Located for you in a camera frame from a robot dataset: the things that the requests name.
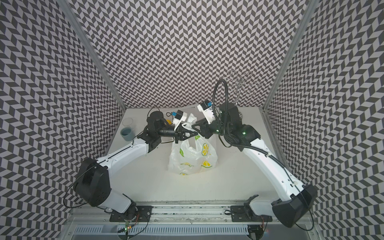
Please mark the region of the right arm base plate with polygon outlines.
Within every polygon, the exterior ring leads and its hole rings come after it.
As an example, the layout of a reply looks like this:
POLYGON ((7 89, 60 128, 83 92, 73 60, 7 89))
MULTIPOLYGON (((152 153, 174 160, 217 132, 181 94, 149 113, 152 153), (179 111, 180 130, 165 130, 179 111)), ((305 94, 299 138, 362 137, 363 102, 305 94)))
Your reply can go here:
POLYGON ((230 206, 230 210, 225 210, 225 215, 231 216, 232 222, 272 222, 272 216, 256 215, 251 209, 250 203, 259 195, 253 195, 243 205, 230 206))

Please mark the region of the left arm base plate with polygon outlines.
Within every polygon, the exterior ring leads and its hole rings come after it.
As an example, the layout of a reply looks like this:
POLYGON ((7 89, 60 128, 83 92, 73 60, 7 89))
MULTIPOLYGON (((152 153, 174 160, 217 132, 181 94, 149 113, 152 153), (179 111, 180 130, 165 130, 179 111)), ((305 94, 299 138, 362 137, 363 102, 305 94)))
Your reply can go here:
POLYGON ((151 218, 153 208, 153 206, 136 206, 132 204, 124 213, 118 213, 113 210, 110 215, 110 222, 148 222, 151 218))

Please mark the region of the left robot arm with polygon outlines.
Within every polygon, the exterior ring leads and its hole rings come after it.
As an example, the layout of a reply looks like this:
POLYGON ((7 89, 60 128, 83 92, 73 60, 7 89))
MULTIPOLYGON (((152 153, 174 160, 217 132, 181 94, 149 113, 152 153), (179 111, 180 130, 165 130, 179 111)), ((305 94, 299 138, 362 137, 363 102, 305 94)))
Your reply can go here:
POLYGON ((184 141, 198 135, 181 124, 170 125, 161 111, 147 116, 147 125, 133 143, 96 160, 85 159, 78 171, 73 190, 92 207, 112 209, 114 213, 133 215, 136 204, 126 195, 114 190, 110 178, 135 159, 153 151, 162 137, 184 141))

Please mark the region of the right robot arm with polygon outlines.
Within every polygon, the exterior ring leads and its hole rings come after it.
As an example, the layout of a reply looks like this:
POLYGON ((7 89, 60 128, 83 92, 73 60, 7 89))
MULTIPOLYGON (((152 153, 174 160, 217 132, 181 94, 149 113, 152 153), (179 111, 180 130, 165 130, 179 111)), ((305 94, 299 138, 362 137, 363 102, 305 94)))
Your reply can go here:
POLYGON ((261 135, 250 125, 243 124, 238 107, 232 103, 216 109, 212 102, 197 106, 204 118, 192 126, 200 135, 224 137, 233 147, 250 158, 270 181, 278 194, 277 200, 258 201, 257 196, 245 202, 246 214, 276 217, 285 227, 291 228, 306 214, 318 196, 318 189, 304 184, 270 151, 261 135))

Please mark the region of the lemon print plastic bag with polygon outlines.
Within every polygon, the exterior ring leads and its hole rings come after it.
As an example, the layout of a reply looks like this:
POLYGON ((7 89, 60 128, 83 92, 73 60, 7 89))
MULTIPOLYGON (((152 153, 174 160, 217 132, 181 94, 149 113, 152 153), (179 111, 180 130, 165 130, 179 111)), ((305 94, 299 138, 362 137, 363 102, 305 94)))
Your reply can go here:
POLYGON ((218 163, 216 146, 215 136, 206 139, 201 135, 173 143, 168 171, 186 176, 214 169, 218 163))

